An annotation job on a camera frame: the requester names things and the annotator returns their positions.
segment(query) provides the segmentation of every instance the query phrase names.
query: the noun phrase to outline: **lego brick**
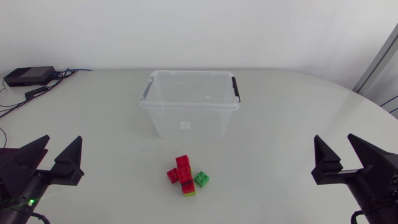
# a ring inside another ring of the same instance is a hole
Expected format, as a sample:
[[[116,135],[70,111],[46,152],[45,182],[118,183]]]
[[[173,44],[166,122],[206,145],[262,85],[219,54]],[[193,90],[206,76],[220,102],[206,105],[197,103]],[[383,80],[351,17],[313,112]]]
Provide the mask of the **lego brick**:
[[[189,164],[189,157],[187,155],[175,158],[175,162],[177,163],[178,169],[181,169],[184,167],[191,167],[191,165]]]
[[[168,171],[167,176],[169,177],[172,184],[176,183],[178,181],[177,168]]]
[[[195,196],[196,194],[197,194],[197,192],[194,191],[194,192],[191,192],[191,193],[184,194],[184,197]]]
[[[184,167],[177,170],[178,179],[180,184],[185,184],[192,181],[191,170],[189,167]]]
[[[195,184],[193,184],[193,181],[186,183],[181,186],[182,193],[187,194],[195,191]]]
[[[200,187],[204,187],[209,181],[209,176],[207,176],[204,172],[200,171],[198,175],[194,178],[195,183],[197,183]]]

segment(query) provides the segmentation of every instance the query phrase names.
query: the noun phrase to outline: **container handle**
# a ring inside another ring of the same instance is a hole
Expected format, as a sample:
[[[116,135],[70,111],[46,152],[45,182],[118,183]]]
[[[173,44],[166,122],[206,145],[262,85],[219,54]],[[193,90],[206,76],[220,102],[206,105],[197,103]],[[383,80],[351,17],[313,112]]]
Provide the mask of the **container handle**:
[[[142,94],[141,100],[145,100],[147,98],[147,95],[148,95],[148,92],[149,92],[149,88],[152,85],[153,81],[154,81],[154,77],[150,77],[149,80],[148,80],[147,87],[144,90],[144,94]]]
[[[235,77],[232,77],[232,87],[234,88],[235,96],[239,98],[239,102],[241,102],[241,97],[239,96],[238,85],[236,84]]]

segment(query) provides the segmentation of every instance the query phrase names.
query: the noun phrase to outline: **green block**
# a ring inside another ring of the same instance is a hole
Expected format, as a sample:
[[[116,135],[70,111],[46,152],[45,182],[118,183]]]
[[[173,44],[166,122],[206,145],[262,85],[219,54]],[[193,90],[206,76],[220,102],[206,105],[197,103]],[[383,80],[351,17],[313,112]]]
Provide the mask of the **green block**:
[[[207,182],[209,182],[209,176],[207,176],[204,172],[200,171],[199,174],[194,178],[194,181],[200,187],[204,187],[207,184]]]
[[[196,194],[197,194],[197,192],[190,192],[190,193],[184,194],[184,197],[195,196]]]

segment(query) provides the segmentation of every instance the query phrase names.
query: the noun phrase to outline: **white wall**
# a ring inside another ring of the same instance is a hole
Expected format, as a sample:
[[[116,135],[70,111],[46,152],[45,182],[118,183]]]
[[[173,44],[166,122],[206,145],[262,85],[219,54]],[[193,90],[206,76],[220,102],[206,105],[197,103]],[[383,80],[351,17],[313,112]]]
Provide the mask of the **white wall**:
[[[352,88],[396,0],[0,0],[0,75],[17,67],[278,68]]]

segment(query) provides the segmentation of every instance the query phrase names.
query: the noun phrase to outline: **label on container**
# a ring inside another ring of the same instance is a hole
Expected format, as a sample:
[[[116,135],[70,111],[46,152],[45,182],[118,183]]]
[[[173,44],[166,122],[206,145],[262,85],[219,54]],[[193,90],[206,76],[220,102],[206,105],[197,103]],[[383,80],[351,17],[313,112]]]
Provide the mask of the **label on container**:
[[[182,130],[189,130],[189,129],[191,129],[191,122],[188,122],[188,121],[181,121],[181,122],[180,122],[180,129],[182,129]]]

